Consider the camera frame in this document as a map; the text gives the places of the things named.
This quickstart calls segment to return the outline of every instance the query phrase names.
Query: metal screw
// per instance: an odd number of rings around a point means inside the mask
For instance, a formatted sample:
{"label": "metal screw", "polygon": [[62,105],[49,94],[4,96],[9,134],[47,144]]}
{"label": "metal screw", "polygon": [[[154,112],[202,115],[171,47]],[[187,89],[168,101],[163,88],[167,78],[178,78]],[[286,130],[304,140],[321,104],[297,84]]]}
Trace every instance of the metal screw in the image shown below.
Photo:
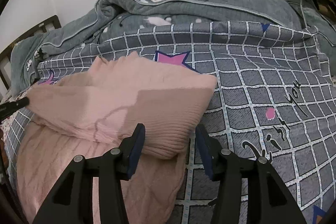
{"label": "metal screw", "polygon": [[83,156],[81,156],[81,155],[77,155],[77,156],[75,156],[75,157],[73,158],[73,161],[74,161],[74,162],[80,162],[82,159],[83,159]]}
{"label": "metal screw", "polygon": [[258,161],[261,163],[261,164],[265,164],[267,162],[267,159],[265,157],[260,157],[258,158]]}
{"label": "metal screw", "polygon": [[223,148],[220,152],[221,152],[223,155],[225,155],[225,156],[231,154],[231,151],[230,151],[229,149],[226,149],[226,148]]}
{"label": "metal screw", "polygon": [[110,151],[110,153],[111,153],[112,155],[118,155],[120,152],[121,152],[121,151],[120,151],[119,148],[113,148],[113,149],[111,149],[111,151]]}

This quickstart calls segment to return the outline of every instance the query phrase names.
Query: pink star print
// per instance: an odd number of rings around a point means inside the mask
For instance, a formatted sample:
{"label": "pink star print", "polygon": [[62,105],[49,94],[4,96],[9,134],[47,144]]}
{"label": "pink star print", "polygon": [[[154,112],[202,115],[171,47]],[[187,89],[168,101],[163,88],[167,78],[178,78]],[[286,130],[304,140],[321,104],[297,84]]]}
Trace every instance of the pink star print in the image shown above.
{"label": "pink star print", "polygon": [[189,54],[188,52],[184,52],[182,54],[167,56],[165,54],[158,52],[157,61],[160,63],[167,63],[167,64],[173,64],[173,65],[179,65],[179,66],[185,67],[185,65],[183,64],[183,61],[188,54]]}
{"label": "pink star print", "polygon": [[48,78],[48,80],[46,80],[45,82],[39,83],[39,85],[50,85],[54,82],[53,78],[54,78],[54,73],[50,72],[50,77]]}

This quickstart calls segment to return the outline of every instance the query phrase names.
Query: grid-patterned bedsheet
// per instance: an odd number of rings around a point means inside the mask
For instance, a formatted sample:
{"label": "grid-patterned bedsheet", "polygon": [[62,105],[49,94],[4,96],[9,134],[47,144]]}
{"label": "grid-patterned bedsheet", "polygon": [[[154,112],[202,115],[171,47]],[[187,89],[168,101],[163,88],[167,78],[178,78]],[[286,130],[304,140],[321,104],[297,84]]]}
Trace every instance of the grid-patterned bedsheet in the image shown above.
{"label": "grid-patterned bedsheet", "polygon": [[[255,22],[167,25],[124,33],[100,45],[89,44],[39,64],[40,81],[87,70],[97,55],[108,60],[137,51],[155,58],[189,52],[186,63],[213,74],[218,86],[202,118],[209,134],[238,156],[271,152],[280,174],[308,223],[313,206],[328,210],[335,199],[336,89],[327,57],[316,48],[315,28],[294,31]],[[22,109],[9,131],[6,152],[16,183],[16,155],[32,114]],[[183,185],[169,224],[210,223],[219,183],[205,175],[191,135]],[[247,214],[247,183],[241,194],[241,223]]]}

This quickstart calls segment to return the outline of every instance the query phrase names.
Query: pink knit fabric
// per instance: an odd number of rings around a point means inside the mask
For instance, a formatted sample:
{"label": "pink knit fabric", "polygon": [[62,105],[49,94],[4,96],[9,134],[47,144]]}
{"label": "pink knit fabric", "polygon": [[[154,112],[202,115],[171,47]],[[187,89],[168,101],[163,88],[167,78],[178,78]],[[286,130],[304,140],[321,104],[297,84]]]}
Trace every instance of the pink knit fabric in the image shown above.
{"label": "pink knit fabric", "polygon": [[[100,156],[119,146],[138,122],[146,140],[135,175],[122,182],[130,224],[163,224],[185,170],[189,133],[206,110],[216,78],[153,62],[136,52],[117,61],[96,58],[87,72],[27,94],[36,115],[17,157],[17,191],[31,223],[75,155]],[[97,181],[94,222],[100,223]]]}

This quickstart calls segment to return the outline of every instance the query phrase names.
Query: gray blanket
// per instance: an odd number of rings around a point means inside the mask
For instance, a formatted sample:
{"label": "gray blanket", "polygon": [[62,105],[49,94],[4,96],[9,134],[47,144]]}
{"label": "gray blanket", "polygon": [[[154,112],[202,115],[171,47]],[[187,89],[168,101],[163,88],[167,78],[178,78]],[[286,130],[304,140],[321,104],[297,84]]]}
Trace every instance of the gray blanket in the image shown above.
{"label": "gray blanket", "polygon": [[[245,21],[154,26],[48,58],[38,65],[38,73],[40,82],[54,83],[87,70],[97,55],[116,60],[137,51],[155,60],[157,51],[189,53],[187,65],[218,80],[201,120],[210,136],[240,157],[255,158],[250,147],[259,154],[262,150],[267,156],[271,153],[272,165],[307,223],[312,223],[314,206],[328,210],[336,190],[336,89],[328,60],[316,48],[317,31]],[[16,155],[31,115],[22,109],[6,138],[13,185]],[[218,186],[205,175],[192,134],[185,180],[167,223],[210,223]],[[244,180],[242,224],[246,223],[247,202]]]}
{"label": "gray blanket", "polygon": [[14,47],[12,93],[16,96],[38,78],[39,62],[82,43],[101,43],[124,31],[155,25],[227,20],[302,28],[300,17],[286,0],[98,0],[82,18]]}
{"label": "gray blanket", "polygon": [[318,41],[321,52],[324,52],[330,63],[332,75],[336,75],[336,29],[323,15],[321,15],[313,0],[287,0],[293,9],[303,19],[303,27],[316,26]]}

